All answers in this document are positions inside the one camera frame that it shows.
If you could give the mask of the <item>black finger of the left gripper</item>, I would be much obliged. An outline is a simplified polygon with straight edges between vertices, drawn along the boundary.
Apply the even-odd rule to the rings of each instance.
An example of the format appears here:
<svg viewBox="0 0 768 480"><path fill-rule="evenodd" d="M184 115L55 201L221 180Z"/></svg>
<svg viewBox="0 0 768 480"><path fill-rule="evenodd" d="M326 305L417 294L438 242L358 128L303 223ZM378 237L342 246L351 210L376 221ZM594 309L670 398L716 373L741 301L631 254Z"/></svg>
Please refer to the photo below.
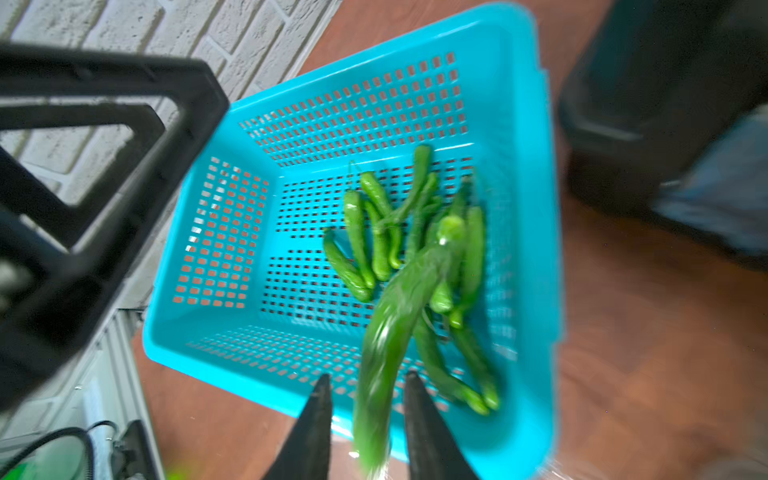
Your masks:
<svg viewBox="0 0 768 480"><path fill-rule="evenodd" d="M228 110L203 61L3 43L5 130L123 125L128 143L68 204L1 156L1 407L84 349Z"/></svg>

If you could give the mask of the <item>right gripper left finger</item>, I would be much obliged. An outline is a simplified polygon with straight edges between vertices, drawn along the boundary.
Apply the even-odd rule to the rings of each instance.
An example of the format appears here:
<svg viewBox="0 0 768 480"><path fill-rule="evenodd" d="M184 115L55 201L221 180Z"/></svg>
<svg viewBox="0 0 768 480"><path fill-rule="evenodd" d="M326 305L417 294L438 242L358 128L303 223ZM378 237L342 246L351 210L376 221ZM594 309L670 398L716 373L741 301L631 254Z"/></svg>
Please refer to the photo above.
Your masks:
<svg viewBox="0 0 768 480"><path fill-rule="evenodd" d="M332 414L330 376L323 374L263 479L326 480L331 458Z"/></svg>

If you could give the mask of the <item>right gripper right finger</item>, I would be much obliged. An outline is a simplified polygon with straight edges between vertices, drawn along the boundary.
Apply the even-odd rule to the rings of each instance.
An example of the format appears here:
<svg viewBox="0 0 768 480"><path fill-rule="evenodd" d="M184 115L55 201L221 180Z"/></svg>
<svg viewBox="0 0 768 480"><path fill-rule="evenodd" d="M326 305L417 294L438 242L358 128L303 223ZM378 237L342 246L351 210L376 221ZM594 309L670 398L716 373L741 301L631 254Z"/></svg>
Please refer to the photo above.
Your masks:
<svg viewBox="0 0 768 480"><path fill-rule="evenodd" d="M479 479L414 370L406 375L404 417L411 480Z"/></svg>

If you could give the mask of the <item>long green pepper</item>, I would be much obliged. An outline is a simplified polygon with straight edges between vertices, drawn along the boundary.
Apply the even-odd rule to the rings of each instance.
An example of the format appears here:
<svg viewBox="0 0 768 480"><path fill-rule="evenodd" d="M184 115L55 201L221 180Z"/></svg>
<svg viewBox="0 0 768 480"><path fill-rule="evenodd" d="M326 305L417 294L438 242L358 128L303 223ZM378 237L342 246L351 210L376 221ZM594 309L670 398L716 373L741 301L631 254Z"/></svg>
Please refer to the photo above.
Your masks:
<svg viewBox="0 0 768 480"><path fill-rule="evenodd" d="M447 279L467 237L465 220L447 215L437 240L388 282L366 329L353 411L353 443L366 479L378 479L389 461L390 416L400 365L421 312Z"/></svg>

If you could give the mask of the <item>teal plastic perforated basket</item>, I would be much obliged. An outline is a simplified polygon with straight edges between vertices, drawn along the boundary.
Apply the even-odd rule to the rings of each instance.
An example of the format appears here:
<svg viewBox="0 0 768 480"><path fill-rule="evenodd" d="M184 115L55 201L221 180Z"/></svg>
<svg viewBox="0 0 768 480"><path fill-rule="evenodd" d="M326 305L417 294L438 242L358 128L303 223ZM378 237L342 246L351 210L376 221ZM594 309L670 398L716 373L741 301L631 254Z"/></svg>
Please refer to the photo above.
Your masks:
<svg viewBox="0 0 768 480"><path fill-rule="evenodd" d="M362 172L401 203L419 144L440 195L471 176L484 210L484 283L466 320L501 397L488 416L435 402L479 477L527 479L555 443L563 281L548 76L519 5L467 10L236 102L184 181L144 349L293 417L328 374L333 431L350 437L373 305L339 280L322 234L348 248L342 197Z"/></svg>

